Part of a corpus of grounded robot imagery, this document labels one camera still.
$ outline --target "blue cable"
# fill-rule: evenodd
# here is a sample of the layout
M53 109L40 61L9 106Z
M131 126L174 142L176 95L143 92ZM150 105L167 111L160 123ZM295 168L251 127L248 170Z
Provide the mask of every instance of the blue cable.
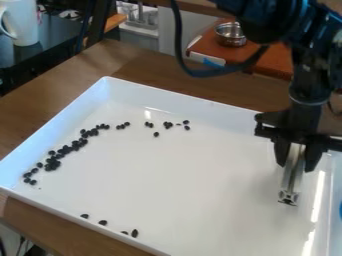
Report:
M247 69L248 67L254 65L258 62L260 57L268 50L268 45L261 46L252 56L250 56L247 60L240 64L234 65L226 65L222 68L212 68L212 69L190 69L186 66L183 53L182 53L182 34L183 34L183 24L182 17L176 3L176 0L170 0L171 9L175 18L175 55L179 65L182 69L190 76L204 78L204 77L213 77L213 76L222 76L230 73L234 73L237 71L242 71Z

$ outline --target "wooden board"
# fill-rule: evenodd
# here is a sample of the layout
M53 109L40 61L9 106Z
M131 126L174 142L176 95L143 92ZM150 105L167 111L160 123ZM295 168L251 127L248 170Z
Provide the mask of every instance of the wooden board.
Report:
M202 38L192 45L187 53L200 53L224 59L227 63L241 63L251 56L259 45L248 41L243 47L224 47L217 43L215 26L234 21L234 19L220 19L215 25L203 33ZM291 50L282 43L274 44L261 57L258 63L251 68L252 72L274 78L290 81L293 74Z

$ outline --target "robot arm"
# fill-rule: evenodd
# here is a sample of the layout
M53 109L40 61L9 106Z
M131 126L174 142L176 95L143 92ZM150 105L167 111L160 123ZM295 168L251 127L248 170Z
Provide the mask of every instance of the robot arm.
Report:
M191 72L182 60L180 14L176 1L170 1L176 21L176 57L188 74L201 77L201 71ZM265 52L265 45L277 41L284 42L292 49L294 75L289 88L291 107L256 115L255 135L274 143L276 161L282 167L291 160L291 145L302 145L298 159L303 164L297 165L300 170L297 167L285 168L280 192L281 202L296 205L298 191L294 187L297 187L295 184L302 173L312 172L324 152L342 152L342 141L330 138L331 135L342 136L342 131L334 131L334 134L321 134L318 131L323 106L329 102L334 90L342 88L342 49L337 42L342 35L342 19L316 0L210 1L216 3L219 9L235 15L246 37L263 45L256 53L257 58L251 57L253 61L243 64L256 63ZM206 77L208 73L218 75L238 70L241 69L234 69L234 66L209 70Z

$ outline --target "white wall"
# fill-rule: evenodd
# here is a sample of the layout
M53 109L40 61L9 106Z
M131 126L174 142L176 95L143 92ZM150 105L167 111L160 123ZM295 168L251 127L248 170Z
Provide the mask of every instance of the white wall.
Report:
M162 53L174 55L174 18L170 8L158 7L159 19L159 51ZM183 20L183 52L198 34L212 25L218 18L181 11Z

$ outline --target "table surface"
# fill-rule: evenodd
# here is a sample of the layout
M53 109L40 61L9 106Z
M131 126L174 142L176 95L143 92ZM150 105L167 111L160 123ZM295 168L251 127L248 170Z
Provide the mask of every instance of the table surface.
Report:
M104 40L0 100L0 159L108 75L259 111L288 106L285 81L240 73L195 79L174 57ZM149 255L13 198L1 201L5 223L56 255Z
M220 19L202 34L202 38L193 44L187 52L195 52L224 59L227 63L241 63L250 57L260 45L251 41L243 47L224 47L217 43L215 26L218 24L234 21L233 18ZM252 67L252 71L258 74L275 78L291 80L293 66L291 50L282 43L271 45L270 49Z
M13 67L53 47L76 38L82 24L58 16L42 14L39 24L39 42L25 47L15 46L12 39L0 34L0 68Z

